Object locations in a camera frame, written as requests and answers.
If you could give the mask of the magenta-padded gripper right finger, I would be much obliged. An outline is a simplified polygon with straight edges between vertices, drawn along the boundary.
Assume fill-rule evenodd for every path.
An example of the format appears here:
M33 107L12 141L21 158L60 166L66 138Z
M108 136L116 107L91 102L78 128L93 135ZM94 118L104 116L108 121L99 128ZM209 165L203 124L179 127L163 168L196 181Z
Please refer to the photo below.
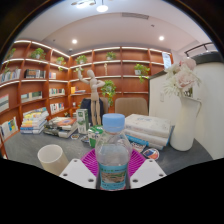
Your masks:
M166 176L153 159L145 159L136 150L132 151L128 165L129 188L135 189L148 185Z

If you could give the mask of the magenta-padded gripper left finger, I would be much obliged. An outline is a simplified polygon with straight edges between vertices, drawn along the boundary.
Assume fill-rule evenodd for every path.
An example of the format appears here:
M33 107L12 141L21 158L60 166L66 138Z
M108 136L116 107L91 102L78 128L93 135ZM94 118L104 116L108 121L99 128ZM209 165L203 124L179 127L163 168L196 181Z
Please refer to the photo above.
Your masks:
M74 158L62 171L60 177L78 186L95 189L98 175L98 163L95 150L92 149L81 159Z

